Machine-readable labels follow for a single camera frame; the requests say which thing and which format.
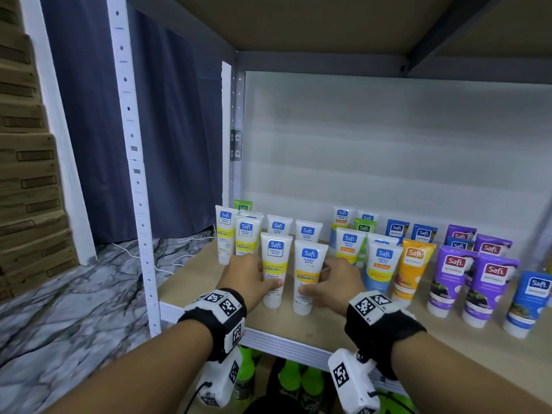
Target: marble pattern floor covering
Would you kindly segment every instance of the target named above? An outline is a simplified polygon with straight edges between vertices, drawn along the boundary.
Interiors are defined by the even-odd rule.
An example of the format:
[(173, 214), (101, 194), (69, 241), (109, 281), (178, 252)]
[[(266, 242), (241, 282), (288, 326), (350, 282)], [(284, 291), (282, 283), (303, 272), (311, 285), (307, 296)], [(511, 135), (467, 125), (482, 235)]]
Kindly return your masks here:
[[(212, 235), (206, 230), (195, 237)], [(211, 239), (156, 239), (157, 284)], [(120, 244), (134, 256), (137, 241)], [(0, 413), (44, 410), (95, 370), (149, 338), (140, 259), (107, 245), (79, 266), (0, 305)], [(191, 257), (178, 259), (184, 264)]]

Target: white device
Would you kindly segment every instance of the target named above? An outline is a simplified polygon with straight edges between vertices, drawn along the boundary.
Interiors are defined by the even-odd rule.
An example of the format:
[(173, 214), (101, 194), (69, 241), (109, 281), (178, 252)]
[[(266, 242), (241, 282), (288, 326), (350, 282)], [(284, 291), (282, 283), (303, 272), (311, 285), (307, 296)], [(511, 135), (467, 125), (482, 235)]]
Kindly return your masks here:
[(198, 390), (201, 387), (198, 391), (199, 400), (212, 407), (226, 406), (232, 396), (242, 361), (243, 357), (236, 346), (222, 363), (205, 363), (196, 388)]
[(380, 400), (368, 377), (376, 367), (375, 361), (359, 353), (339, 349), (329, 357), (328, 366), (346, 414), (370, 414), (379, 410)]

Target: black wrist strap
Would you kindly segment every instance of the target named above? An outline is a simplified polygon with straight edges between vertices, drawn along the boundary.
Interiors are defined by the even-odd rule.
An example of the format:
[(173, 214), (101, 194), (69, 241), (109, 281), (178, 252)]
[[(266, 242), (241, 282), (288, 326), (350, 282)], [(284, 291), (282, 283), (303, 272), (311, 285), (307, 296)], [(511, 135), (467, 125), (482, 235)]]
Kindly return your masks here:
[(222, 362), (245, 333), (247, 308), (243, 297), (233, 289), (216, 289), (184, 307), (178, 322), (196, 320), (209, 329), (212, 351), (209, 361)]
[(397, 380), (391, 366), (393, 345), (420, 331), (426, 329), (414, 315), (381, 292), (362, 292), (349, 301), (345, 333), (363, 355), (377, 362), (377, 368), (388, 379)]

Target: person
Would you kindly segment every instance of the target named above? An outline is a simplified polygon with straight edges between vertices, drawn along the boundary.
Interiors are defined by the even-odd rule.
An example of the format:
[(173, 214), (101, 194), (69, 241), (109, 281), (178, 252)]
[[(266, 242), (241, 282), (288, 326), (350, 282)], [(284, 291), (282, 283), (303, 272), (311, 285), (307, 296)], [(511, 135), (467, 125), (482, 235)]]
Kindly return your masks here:
[[(259, 257), (245, 254), (232, 256), (217, 289), (237, 291), (250, 313), (267, 292), (281, 285), (278, 279), (263, 281)], [(327, 258), (321, 282), (300, 290), (315, 305), (347, 317), (349, 301), (361, 292), (365, 288), (358, 269), (342, 258)], [(93, 374), (46, 413), (175, 413), (212, 345), (211, 333), (202, 323), (179, 322)], [(423, 329), (395, 341), (388, 350), (392, 370), (423, 414), (552, 413), (541, 400)]]

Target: forearm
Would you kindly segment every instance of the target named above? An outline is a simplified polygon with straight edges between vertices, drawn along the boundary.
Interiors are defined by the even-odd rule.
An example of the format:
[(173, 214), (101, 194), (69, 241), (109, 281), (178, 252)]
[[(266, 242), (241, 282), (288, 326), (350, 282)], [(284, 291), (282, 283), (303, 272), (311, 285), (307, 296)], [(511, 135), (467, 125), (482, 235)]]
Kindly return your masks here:
[(423, 414), (552, 412), (542, 401), (424, 332), (397, 341), (391, 364)]
[(180, 322), (93, 374), (46, 412), (172, 414), (211, 348), (203, 324)]

